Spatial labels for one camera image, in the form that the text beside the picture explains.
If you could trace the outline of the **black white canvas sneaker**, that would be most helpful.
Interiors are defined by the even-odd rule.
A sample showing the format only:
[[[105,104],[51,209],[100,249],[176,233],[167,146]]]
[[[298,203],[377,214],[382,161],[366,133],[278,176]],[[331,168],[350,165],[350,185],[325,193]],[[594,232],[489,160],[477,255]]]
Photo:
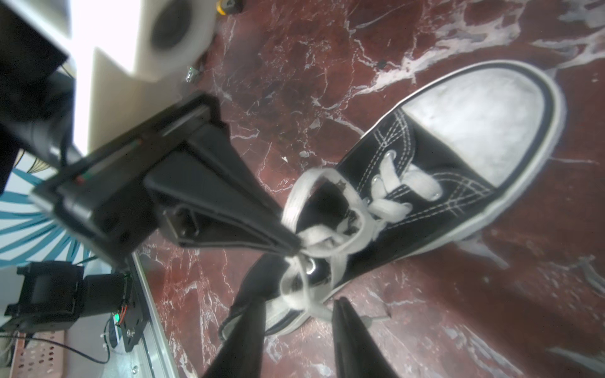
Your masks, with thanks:
[[[532,184],[566,117],[561,87],[521,61],[467,66],[408,95],[337,166],[296,181],[281,222],[302,247],[256,261],[220,339],[255,300],[266,335],[331,321],[329,299],[355,278],[489,225]]]

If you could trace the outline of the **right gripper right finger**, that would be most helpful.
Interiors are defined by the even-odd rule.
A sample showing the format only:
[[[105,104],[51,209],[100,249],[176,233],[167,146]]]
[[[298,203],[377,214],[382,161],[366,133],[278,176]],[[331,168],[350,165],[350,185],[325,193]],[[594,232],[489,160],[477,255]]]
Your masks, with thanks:
[[[345,297],[334,302],[332,334],[339,378],[398,377]]]

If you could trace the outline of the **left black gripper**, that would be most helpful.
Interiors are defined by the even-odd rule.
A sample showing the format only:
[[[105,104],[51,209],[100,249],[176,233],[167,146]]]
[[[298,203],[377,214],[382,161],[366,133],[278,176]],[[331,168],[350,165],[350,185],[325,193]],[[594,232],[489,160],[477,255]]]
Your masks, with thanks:
[[[24,149],[56,168],[31,196],[45,213],[113,266],[157,226],[183,248],[299,252],[301,240],[280,223],[280,206],[231,145],[212,96],[180,99],[81,154],[72,141],[75,66],[6,2],[1,164]]]

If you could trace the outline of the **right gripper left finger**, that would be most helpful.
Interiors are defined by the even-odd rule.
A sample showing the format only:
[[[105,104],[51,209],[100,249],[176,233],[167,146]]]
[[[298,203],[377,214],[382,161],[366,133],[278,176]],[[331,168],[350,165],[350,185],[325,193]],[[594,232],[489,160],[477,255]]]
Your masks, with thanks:
[[[255,300],[246,307],[230,337],[203,378],[261,376],[266,307]]]

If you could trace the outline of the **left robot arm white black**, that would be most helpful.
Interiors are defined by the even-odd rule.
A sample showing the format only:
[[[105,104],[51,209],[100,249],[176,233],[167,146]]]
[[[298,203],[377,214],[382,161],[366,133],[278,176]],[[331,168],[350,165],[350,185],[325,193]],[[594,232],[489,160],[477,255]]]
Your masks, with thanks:
[[[53,226],[114,268],[86,277],[68,261],[19,266],[4,332],[118,312],[132,349],[148,316],[130,256],[156,230],[185,248],[299,250],[231,145],[219,101],[176,97],[216,15],[211,1],[2,2],[1,182],[19,151],[53,167],[22,197],[41,214],[19,214],[20,225]]]

